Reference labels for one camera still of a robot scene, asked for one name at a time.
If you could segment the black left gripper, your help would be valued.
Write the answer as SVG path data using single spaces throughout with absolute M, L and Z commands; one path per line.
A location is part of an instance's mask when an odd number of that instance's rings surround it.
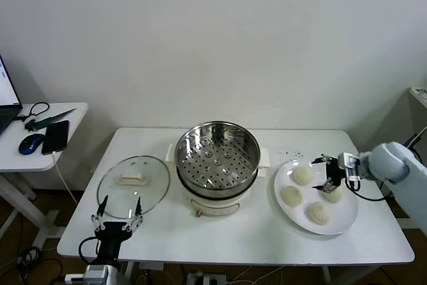
M 132 218 L 125 222 L 103 222 L 103 215 L 107 205 L 108 196 L 100 203 L 96 214 L 91 216 L 95 230 L 95 237 L 100 241 L 95 262 L 117 262 L 121 244 L 131 238 L 143 222 L 141 211 L 141 198 L 138 197 L 137 205 Z

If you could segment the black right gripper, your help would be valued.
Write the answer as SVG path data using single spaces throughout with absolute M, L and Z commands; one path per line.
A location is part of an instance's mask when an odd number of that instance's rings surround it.
M 337 186 L 341 185 L 341 181 L 344 178 L 344 170 L 339 167 L 339 161 L 337 158 L 321 154 L 319 158 L 316 158 L 311 164 L 326 164 L 326 177 L 327 181 L 324 184 L 312 186 L 313 189 L 319 190 L 323 193 L 333 192 Z

